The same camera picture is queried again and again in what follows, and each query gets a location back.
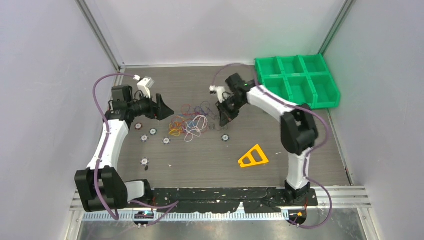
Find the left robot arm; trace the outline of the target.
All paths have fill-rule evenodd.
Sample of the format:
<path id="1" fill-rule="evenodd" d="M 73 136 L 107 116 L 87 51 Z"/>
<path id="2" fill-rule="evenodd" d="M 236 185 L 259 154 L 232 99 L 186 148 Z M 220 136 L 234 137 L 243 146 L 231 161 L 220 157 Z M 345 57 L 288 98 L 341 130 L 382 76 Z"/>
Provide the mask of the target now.
<path id="1" fill-rule="evenodd" d="M 86 167 L 75 173 L 74 180 L 86 212 L 120 210 L 135 200 L 141 207 L 153 202 L 153 192 L 146 179 L 124 182 L 117 171 L 118 160 L 125 138 L 135 118 L 145 116 L 164 120 L 174 111 L 156 94 L 156 101 L 141 97 L 135 99 L 129 85 L 111 89 L 111 109 L 105 113 L 106 121 L 95 154 Z"/>

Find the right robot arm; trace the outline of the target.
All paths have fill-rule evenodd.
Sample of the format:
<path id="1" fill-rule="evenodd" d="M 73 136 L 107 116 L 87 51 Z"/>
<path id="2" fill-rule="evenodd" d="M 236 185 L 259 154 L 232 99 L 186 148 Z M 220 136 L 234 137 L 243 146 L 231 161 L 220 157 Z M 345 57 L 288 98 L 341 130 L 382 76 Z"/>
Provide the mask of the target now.
<path id="1" fill-rule="evenodd" d="M 232 122 L 245 105 L 255 106 L 275 118 L 279 122 L 281 144 L 288 152 L 285 198 L 291 205 L 299 205 L 311 189 L 309 160 L 319 137 L 310 107 L 306 103 L 297 105 L 286 101 L 260 85 L 257 79 L 244 81 L 238 73 L 229 76 L 225 83 L 230 93 L 224 86 L 209 86 L 210 94 L 218 99 L 220 126 Z"/>

